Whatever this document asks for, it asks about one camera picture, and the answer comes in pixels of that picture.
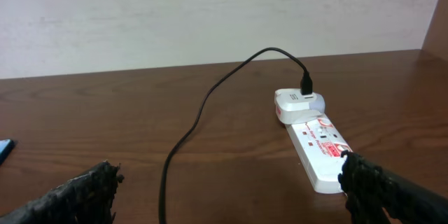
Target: red label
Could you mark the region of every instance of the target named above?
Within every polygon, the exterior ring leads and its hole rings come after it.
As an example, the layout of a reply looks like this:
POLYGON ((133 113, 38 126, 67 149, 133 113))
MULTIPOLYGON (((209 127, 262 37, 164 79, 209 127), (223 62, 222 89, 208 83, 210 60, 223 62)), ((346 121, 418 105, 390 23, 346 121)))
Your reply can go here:
POLYGON ((323 149, 321 142, 319 140, 317 140, 317 139, 316 139, 316 144, 319 147, 319 149, 321 149, 322 153, 324 155, 327 155, 327 152, 323 149))
POLYGON ((322 146, 327 149, 328 154, 330 154, 330 156, 332 157, 340 157, 340 153, 339 151, 337 151, 336 147, 333 145, 332 142, 325 142, 322 143, 322 146))
POLYGON ((333 124, 330 122, 329 119, 326 118, 319 118, 317 119, 319 123, 324 127, 334 127, 333 124))
POLYGON ((316 139, 316 136, 314 135, 314 132, 309 128, 308 123, 305 123, 305 125, 307 126, 309 133, 311 134, 311 136, 316 139))
POLYGON ((335 146, 336 146, 337 152, 339 152, 339 153, 341 153, 342 151, 345 151, 345 150, 352 152, 350 147, 348 145, 346 145, 346 144, 335 143, 335 146))

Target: cable connector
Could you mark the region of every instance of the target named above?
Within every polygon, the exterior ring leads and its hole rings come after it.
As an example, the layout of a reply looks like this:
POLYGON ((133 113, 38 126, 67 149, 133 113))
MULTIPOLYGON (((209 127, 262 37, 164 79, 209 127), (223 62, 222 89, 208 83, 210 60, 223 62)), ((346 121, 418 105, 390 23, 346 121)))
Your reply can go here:
POLYGON ((313 81, 309 77, 309 72, 304 72, 300 81, 300 93, 302 95, 310 95, 313 93, 313 81))

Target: power strip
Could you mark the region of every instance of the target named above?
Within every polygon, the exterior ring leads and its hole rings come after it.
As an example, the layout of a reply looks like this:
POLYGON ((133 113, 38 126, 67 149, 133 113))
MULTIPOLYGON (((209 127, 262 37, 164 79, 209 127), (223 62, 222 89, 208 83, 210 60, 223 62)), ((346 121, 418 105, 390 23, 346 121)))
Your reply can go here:
POLYGON ((287 125, 286 129, 314 190, 318 193, 341 193, 337 176, 342 172, 346 159, 341 158, 341 152, 351 149, 327 116, 287 125))
POLYGON ((299 89, 277 90, 275 104, 314 190, 341 193, 337 177, 347 158, 341 158, 341 152, 351 149, 323 113, 322 96, 302 96, 299 89))

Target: wooden table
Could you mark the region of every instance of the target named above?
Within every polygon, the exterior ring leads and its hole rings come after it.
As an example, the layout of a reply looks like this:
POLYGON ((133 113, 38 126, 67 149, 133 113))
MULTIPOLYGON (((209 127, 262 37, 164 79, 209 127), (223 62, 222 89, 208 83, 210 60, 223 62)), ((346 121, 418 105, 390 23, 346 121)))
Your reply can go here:
MULTIPOLYGON (((448 63, 419 50, 302 59, 327 115, 369 160, 448 196, 448 63)), ((204 93, 237 63, 0 80, 0 214, 92 165, 121 163, 116 223, 156 223, 162 164, 204 93)), ((173 159, 169 223, 349 223, 345 197, 312 190, 274 91, 299 86, 289 59, 224 82, 173 159)))

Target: plug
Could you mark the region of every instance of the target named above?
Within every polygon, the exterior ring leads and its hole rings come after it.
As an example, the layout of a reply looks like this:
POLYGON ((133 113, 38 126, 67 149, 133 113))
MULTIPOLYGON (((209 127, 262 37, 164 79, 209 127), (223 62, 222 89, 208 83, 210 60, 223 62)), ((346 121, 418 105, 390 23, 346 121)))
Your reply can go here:
POLYGON ((275 91, 274 102, 277 116, 286 125, 315 120, 325 113, 325 101, 320 94, 302 95, 298 88, 275 91))
POLYGON ((303 73, 302 80, 300 81, 300 93, 302 95, 311 95, 313 93, 313 80, 309 76, 309 72, 303 73))

